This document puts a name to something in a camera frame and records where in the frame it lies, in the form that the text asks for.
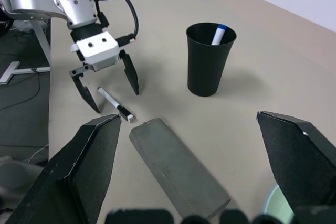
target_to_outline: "tabletop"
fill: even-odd
[[[109,190],[98,223],[115,208],[166,208],[180,217],[129,140],[132,128],[162,118],[250,218],[275,186],[256,122],[260,110],[312,122],[336,143],[336,34],[262,0],[132,0],[140,31],[125,46],[138,72],[137,97],[120,62],[86,72],[86,85],[102,111],[117,113],[97,92],[104,87],[138,121],[123,121]],[[124,0],[101,2],[114,38],[133,31]],[[218,92],[197,97],[187,88],[188,26],[224,23],[237,33]],[[49,155],[79,127],[99,117],[80,97],[69,70],[81,66],[66,22],[51,24]]]

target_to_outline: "marker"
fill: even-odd
[[[221,43],[223,35],[225,33],[226,26],[223,24],[219,24],[214,36],[214,39],[212,40],[211,45],[217,46]]]
[[[128,111],[125,107],[121,106],[108,92],[103,88],[98,88],[98,92],[103,95],[120,113],[120,115],[125,118],[129,123],[135,120],[135,116]]]

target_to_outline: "gray block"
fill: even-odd
[[[161,119],[132,129],[130,140],[182,218],[211,218],[230,198]]]

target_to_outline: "black plastic cup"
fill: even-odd
[[[209,97],[217,92],[226,59],[237,38],[235,31],[226,27],[220,45],[212,46],[217,27],[216,23],[199,23],[190,26],[186,31],[188,88],[200,97]]]

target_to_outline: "robotic arm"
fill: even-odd
[[[97,14],[93,8],[95,1]],[[131,7],[137,30],[138,20],[134,8],[130,1],[127,1]],[[131,58],[124,50],[120,50],[120,47],[135,40],[137,31],[118,39],[114,39],[107,31],[103,32],[102,29],[108,27],[109,23],[97,3],[98,0],[0,0],[0,8],[8,19],[13,20],[44,20],[57,17],[67,21],[74,41],[71,51],[76,52],[83,62],[82,67],[69,73],[82,98],[100,113],[88,88],[80,82],[79,78],[85,71],[99,71],[122,59],[126,66],[125,73],[137,95],[139,84]]]

